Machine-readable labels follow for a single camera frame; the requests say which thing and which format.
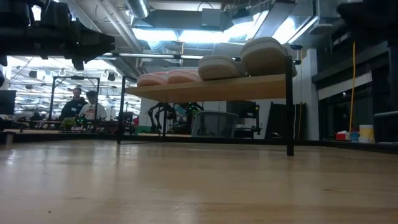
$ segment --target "white shirt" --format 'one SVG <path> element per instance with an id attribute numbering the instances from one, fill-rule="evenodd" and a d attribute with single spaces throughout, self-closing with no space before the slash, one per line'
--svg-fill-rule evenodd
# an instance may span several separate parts
<path id="1" fill-rule="evenodd" d="M 107 117 L 105 107 L 98 103 L 97 109 L 97 118 L 105 119 Z M 79 113 L 79 116 L 82 114 L 85 115 L 86 119 L 94 119 L 95 104 L 87 103 L 84 105 Z"/>

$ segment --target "man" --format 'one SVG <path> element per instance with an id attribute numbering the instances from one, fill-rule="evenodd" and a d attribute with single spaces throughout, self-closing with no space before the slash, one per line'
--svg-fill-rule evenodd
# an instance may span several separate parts
<path id="1" fill-rule="evenodd" d="M 86 119 L 94 119 L 94 115 L 95 115 L 95 103 L 96 103 L 96 99 L 97 99 L 97 92 L 95 91 L 89 91 L 86 93 L 86 96 L 88 98 L 88 104 L 86 104 L 80 111 L 79 116 L 80 115 L 85 115 Z M 105 107 L 101 104 L 98 103 L 97 105 L 97 118 L 101 118 L 101 119 L 106 119 L 107 114 L 105 111 Z"/>
<path id="2" fill-rule="evenodd" d="M 84 105 L 87 104 L 81 95 L 81 88 L 76 87 L 73 89 L 73 99 L 65 104 L 62 108 L 60 120 L 63 121 L 65 118 L 73 118 L 76 117 Z"/>

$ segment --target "mesh chair back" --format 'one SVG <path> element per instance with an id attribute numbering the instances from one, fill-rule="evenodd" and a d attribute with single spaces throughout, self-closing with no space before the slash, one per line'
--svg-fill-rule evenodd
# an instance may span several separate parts
<path id="1" fill-rule="evenodd" d="M 201 111 L 196 115 L 192 137 L 233 138 L 238 123 L 237 114 L 219 111 Z"/>

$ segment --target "wooden shelf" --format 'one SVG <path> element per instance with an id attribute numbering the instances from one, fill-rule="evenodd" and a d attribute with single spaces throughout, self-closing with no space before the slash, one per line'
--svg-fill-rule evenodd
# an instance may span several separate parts
<path id="1" fill-rule="evenodd" d="M 232 78 L 126 88 L 126 93 L 163 103 L 285 98 L 285 75 Z"/>

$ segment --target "pink cushion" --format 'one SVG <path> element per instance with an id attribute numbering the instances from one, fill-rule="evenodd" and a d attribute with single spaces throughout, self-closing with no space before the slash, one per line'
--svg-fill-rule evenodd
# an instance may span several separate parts
<path id="1" fill-rule="evenodd" d="M 196 70 L 178 69 L 169 72 L 168 84 L 200 82 L 201 78 Z"/>
<path id="2" fill-rule="evenodd" d="M 167 72 L 154 72 L 138 77 L 137 86 L 166 85 Z"/>

